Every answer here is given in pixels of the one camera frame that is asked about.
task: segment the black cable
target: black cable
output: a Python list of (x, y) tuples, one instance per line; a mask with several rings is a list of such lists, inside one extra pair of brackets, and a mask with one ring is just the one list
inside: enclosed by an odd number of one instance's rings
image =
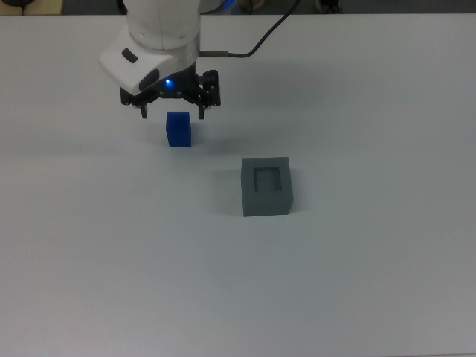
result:
[(265, 33), (265, 35), (261, 38), (261, 40), (257, 43), (254, 48), (246, 54), (235, 54), (233, 52), (226, 52), (226, 51), (200, 51), (201, 57), (233, 57), (233, 58), (247, 58), (254, 55), (256, 51), (261, 47), (261, 45), (268, 39), (268, 37), (276, 30), (279, 25), (281, 25), (288, 17), (291, 15), (295, 10), (296, 7), (300, 4), (300, 0), (296, 0), (295, 3), (291, 6), (287, 13), (283, 15), (281, 19), (276, 22), (272, 28)]

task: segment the blue block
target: blue block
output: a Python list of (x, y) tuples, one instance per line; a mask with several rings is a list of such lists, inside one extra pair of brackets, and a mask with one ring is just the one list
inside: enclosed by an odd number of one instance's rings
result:
[(189, 112), (167, 112), (166, 131), (170, 147), (192, 146)]

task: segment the table surface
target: table surface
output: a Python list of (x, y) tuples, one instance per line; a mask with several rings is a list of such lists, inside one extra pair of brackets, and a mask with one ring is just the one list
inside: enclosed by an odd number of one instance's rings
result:
[[(275, 20), (204, 18), (202, 48)], [(124, 21), (0, 21), (3, 357), (476, 350), (476, 16), (292, 17), (198, 61), (204, 121), (120, 105), (97, 58)], [(245, 219), (241, 159), (272, 156), (292, 212)]]

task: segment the background floor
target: background floor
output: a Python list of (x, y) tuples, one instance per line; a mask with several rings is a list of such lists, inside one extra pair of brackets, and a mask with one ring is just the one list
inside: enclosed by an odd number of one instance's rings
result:
[[(267, 0), (256, 11), (285, 12), (294, 0)], [(341, 0), (345, 13), (476, 13), (476, 0)], [(116, 0), (64, 0), (65, 15), (117, 14)], [(222, 13), (243, 14), (237, 1)], [(296, 13), (315, 13), (313, 0), (303, 0)]]
[[(246, 14), (238, 0), (228, 0), (230, 6), (220, 13)], [(282, 14), (294, 0), (266, 0), (258, 14)], [(220, 0), (206, 0), (209, 4)], [(296, 13), (316, 13), (314, 0), (303, 0)], [(476, 13), (476, 0), (341, 0), (344, 13)], [(116, 0), (35, 0), (24, 15), (118, 15)], [(0, 1), (0, 15), (21, 15), (22, 9)]]

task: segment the gray box with square cavity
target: gray box with square cavity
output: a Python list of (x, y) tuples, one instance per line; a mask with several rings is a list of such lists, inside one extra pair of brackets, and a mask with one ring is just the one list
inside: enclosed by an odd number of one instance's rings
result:
[(245, 217), (289, 214), (294, 201), (289, 158), (244, 158), (241, 193)]

